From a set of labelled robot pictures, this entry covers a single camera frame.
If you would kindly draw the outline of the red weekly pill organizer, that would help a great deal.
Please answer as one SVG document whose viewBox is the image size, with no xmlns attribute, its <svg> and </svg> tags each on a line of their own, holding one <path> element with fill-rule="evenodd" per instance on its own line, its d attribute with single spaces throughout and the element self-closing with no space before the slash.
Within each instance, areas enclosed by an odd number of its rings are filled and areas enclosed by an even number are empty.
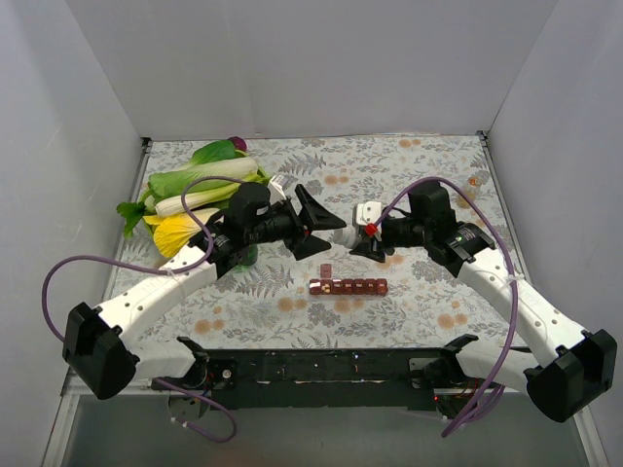
<svg viewBox="0 0 623 467">
<path fill-rule="evenodd" d="M 337 277 L 330 264 L 321 264 L 319 277 L 311 278 L 308 291 L 314 296 L 378 296 L 388 293 L 385 278 Z"/>
</svg>

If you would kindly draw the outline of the white blue pill bottle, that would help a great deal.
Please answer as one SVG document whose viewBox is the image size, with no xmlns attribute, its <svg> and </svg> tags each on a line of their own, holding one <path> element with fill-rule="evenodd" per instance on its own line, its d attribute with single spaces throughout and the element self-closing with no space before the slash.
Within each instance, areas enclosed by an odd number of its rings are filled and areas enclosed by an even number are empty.
<svg viewBox="0 0 623 467">
<path fill-rule="evenodd" d="M 331 235 L 331 242 L 347 249 L 356 248 L 362 241 L 361 233 L 353 226 L 336 229 Z"/>
</svg>

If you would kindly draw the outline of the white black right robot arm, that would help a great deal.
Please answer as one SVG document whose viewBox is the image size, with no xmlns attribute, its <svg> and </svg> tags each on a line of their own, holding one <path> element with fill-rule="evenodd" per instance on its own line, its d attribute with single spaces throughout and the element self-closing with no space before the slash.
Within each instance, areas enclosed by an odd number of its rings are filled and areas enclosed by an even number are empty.
<svg viewBox="0 0 623 467">
<path fill-rule="evenodd" d="M 428 258 L 480 295 L 509 325 L 495 348 L 473 335 L 446 344 L 421 373 L 451 386 L 472 378 L 526 394 L 548 418 L 564 422 L 612 386 L 617 353 L 614 337 L 592 333 L 551 305 L 515 271 L 493 228 L 460 222 L 451 206 L 449 182 L 427 177 L 402 191 L 410 208 L 366 201 L 353 209 L 341 244 L 350 254 L 378 263 L 397 248 L 423 248 Z"/>
</svg>

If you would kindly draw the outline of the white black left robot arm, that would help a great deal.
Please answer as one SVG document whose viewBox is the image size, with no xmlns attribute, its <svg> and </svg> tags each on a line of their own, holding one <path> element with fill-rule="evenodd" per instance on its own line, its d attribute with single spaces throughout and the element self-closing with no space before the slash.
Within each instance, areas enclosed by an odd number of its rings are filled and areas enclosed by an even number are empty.
<svg viewBox="0 0 623 467">
<path fill-rule="evenodd" d="M 201 231 L 157 274 L 96 307 L 75 306 L 67 319 L 63 359 L 100 400 L 145 378 L 200 387 L 208 361 L 200 345 L 184 337 L 151 343 L 139 338 L 187 297 L 235 268 L 253 245 L 281 241 L 297 260 L 329 250 L 330 243 L 315 232 L 342 229 L 345 222 L 303 186 L 295 194 L 299 208 L 275 184 L 240 185 L 227 208 L 202 221 Z"/>
</svg>

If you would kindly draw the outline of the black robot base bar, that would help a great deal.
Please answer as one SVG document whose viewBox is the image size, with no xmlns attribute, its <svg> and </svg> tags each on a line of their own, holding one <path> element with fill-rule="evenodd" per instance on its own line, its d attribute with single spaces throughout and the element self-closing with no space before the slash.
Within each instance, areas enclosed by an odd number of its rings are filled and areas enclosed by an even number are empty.
<svg viewBox="0 0 623 467">
<path fill-rule="evenodd" d="M 220 349 L 192 391 L 229 410 L 406 408 L 433 411 L 440 394 L 463 402 L 484 382 L 446 368 L 439 348 Z"/>
</svg>

